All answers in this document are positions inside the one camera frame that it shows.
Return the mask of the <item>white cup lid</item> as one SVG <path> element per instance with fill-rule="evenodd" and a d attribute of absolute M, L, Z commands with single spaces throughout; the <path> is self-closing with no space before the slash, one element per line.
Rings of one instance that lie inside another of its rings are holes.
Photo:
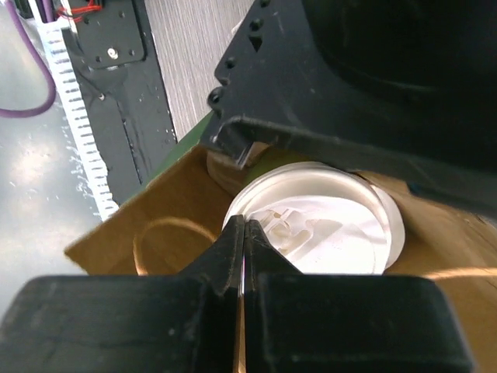
<path fill-rule="evenodd" d="M 399 258 L 405 226 L 381 188 L 319 162 L 262 174 L 226 216 L 257 221 L 269 243 L 306 274 L 382 274 Z"/>

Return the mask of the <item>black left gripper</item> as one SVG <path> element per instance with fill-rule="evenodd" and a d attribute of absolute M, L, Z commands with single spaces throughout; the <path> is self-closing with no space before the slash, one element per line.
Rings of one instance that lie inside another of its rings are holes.
<path fill-rule="evenodd" d="M 494 1 L 256 1 L 224 52 L 201 142 L 407 183 L 496 215 Z"/>

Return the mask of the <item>green brown paper bag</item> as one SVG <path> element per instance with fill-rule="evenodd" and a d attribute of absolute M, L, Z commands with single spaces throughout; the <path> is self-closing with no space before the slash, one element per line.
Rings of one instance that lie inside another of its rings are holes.
<path fill-rule="evenodd" d="M 220 235 L 229 204 L 257 176 L 300 162 L 257 144 L 245 169 L 198 144 L 204 123 L 175 146 L 160 173 L 66 255 L 91 275 L 176 274 Z M 453 302 L 480 372 L 496 370 L 496 228 L 476 214 L 413 196 L 397 179 L 362 177 L 399 206 L 408 232 L 393 274 L 437 282 Z"/>

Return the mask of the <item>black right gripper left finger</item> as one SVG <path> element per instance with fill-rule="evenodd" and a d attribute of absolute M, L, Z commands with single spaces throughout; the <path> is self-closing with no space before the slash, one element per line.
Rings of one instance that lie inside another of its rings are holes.
<path fill-rule="evenodd" d="M 218 239 L 182 270 L 184 277 L 201 280 L 207 288 L 195 320 L 194 372 L 238 370 L 244 240 L 245 220 L 235 215 Z"/>

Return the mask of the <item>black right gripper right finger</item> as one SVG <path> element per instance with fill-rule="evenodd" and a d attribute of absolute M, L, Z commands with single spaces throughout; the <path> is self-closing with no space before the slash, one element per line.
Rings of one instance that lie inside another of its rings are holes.
<path fill-rule="evenodd" d="M 269 243 L 257 221 L 245 225 L 247 372 L 303 371 L 303 274 Z"/>

